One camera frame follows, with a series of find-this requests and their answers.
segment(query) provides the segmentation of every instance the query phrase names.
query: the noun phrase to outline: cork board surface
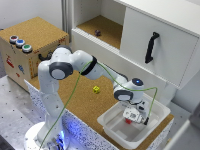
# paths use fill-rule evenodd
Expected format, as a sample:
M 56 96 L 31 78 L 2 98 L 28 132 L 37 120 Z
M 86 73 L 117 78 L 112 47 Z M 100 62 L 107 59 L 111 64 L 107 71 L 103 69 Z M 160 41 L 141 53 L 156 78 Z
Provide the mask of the cork board surface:
M 9 43 L 10 36 L 17 35 L 32 46 L 33 51 L 62 39 L 68 34 L 40 17 L 36 17 L 0 31 L 0 37 Z
M 103 16 L 98 16 L 77 26 L 81 30 L 94 35 L 95 30 L 101 31 L 100 40 L 120 49 L 123 26 Z
M 60 88 L 58 93 L 63 103 L 67 102 L 75 86 L 78 75 L 79 73 L 74 71 L 73 75 L 62 81 L 59 81 Z M 38 77 L 33 78 L 29 82 L 39 89 Z M 94 86 L 100 87 L 99 94 L 95 94 L 93 92 Z M 115 141 L 109 138 L 103 131 L 103 127 L 97 122 L 97 118 L 115 103 L 117 103 L 117 100 L 113 97 L 113 87 L 109 79 L 102 76 L 97 80 L 89 80 L 86 77 L 81 76 L 77 89 L 71 101 L 69 102 L 67 109 L 108 141 L 117 146 L 120 150 L 125 150 Z M 173 115 L 170 114 L 136 150 L 145 150 L 173 118 Z

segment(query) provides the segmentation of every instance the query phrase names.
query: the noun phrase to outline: yellow toy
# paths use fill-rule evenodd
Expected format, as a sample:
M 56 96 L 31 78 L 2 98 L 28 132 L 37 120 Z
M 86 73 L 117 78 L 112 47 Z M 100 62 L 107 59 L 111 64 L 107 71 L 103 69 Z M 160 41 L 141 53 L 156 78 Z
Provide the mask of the yellow toy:
M 98 86 L 93 87 L 93 92 L 98 94 L 100 92 L 100 88 Z

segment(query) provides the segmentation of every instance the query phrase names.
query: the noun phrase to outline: green cable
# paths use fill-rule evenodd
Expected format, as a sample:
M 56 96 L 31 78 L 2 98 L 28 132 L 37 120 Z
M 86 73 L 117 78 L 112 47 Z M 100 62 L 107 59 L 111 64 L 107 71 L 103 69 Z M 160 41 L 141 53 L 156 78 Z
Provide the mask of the green cable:
M 79 73 L 78 79 L 77 79 L 77 81 L 76 81 L 76 84 L 75 84 L 75 86 L 74 86 L 74 89 L 73 89 L 73 91 L 72 91 L 72 93 L 71 93 L 69 99 L 68 99 L 67 102 L 65 103 L 65 105 L 64 105 L 62 111 L 60 112 L 58 118 L 56 119 L 55 123 L 52 125 L 52 127 L 49 129 L 49 131 L 47 132 L 46 136 L 44 137 L 44 139 L 43 139 L 43 141 L 42 141 L 42 144 L 41 144 L 39 150 L 41 149 L 41 147 L 42 147 L 42 145 L 44 144 L 44 141 L 46 140 L 47 136 L 49 135 L 49 133 L 51 132 L 51 130 L 53 129 L 53 127 L 56 125 L 56 123 L 57 123 L 58 120 L 60 119 L 60 117 L 61 117 L 63 111 L 65 110 L 66 106 L 68 105 L 69 101 L 71 100 L 72 96 L 74 95 L 74 92 L 75 92 L 76 87 L 77 87 L 77 85 L 78 85 L 78 82 L 79 82 L 81 73 L 83 72 L 83 70 L 85 69 L 85 67 L 86 67 L 87 65 L 89 65 L 91 62 L 92 62 L 92 61 L 88 62 L 88 63 L 83 67 L 83 69 L 81 70 L 81 72 Z M 99 64 L 103 69 L 106 70 L 106 72 L 111 76 L 111 78 L 112 78 L 118 85 L 120 85 L 120 86 L 123 87 L 124 89 L 127 89 L 127 90 L 129 90 L 129 91 L 148 91 L 148 90 L 151 90 L 151 89 L 156 89 L 155 94 L 154 94 L 154 97 L 153 97 L 153 100 L 152 100 L 152 102 L 151 102 L 149 114 L 148 114 L 148 117 L 150 117 L 151 109 L 152 109 L 153 102 L 154 102 L 154 100 L 155 100 L 155 97 L 156 97 L 158 88 L 157 88 L 157 87 L 152 87 L 152 88 L 143 89 L 143 90 L 133 90 L 133 89 L 126 88 L 126 87 L 124 87 L 123 85 L 121 85 L 119 82 L 117 82 L 117 81 L 114 79 L 114 77 L 110 74 L 110 72 L 109 72 L 102 64 L 100 64 L 100 63 L 98 63 L 98 64 Z

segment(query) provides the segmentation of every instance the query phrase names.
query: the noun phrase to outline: black handle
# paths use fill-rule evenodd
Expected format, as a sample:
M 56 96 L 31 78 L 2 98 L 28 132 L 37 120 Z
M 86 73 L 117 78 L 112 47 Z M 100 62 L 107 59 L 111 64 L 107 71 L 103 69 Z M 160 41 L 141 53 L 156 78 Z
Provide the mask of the black handle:
M 43 57 L 42 54 L 39 54 L 39 55 L 38 55 L 38 58 L 39 58 L 41 61 L 50 60 L 52 54 L 53 54 L 52 52 L 49 52 L 49 53 L 47 54 L 47 57 Z
M 147 53 L 146 53 L 146 57 L 145 57 L 145 63 L 148 64 L 149 62 L 151 62 L 153 60 L 153 57 L 151 57 L 151 53 L 153 50 L 153 46 L 154 46 L 154 40 L 157 39 L 160 35 L 156 32 L 153 32 L 153 36 L 151 37 L 150 41 L 149 41 L 149 45 L 148 45 L 148 49 L 147 49 Z

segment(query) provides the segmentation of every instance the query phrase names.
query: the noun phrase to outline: cardboard box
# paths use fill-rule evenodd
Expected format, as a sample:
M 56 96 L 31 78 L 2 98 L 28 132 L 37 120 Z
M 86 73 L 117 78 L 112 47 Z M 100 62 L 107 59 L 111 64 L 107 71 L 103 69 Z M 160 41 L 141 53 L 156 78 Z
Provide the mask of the cardboard box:
M 10 44 L 10 36 L 16 35 L 32 46 L 33 51 L 23 53 L 22 49 Z M 7 75 L 28 91 L 24 79 L 29 81 L 38 74 L 41 62 L 38 55 L 47 57 L 58 45 L 69 45 L 69 35 L 36 17 L 0 31 L 0 50 Z

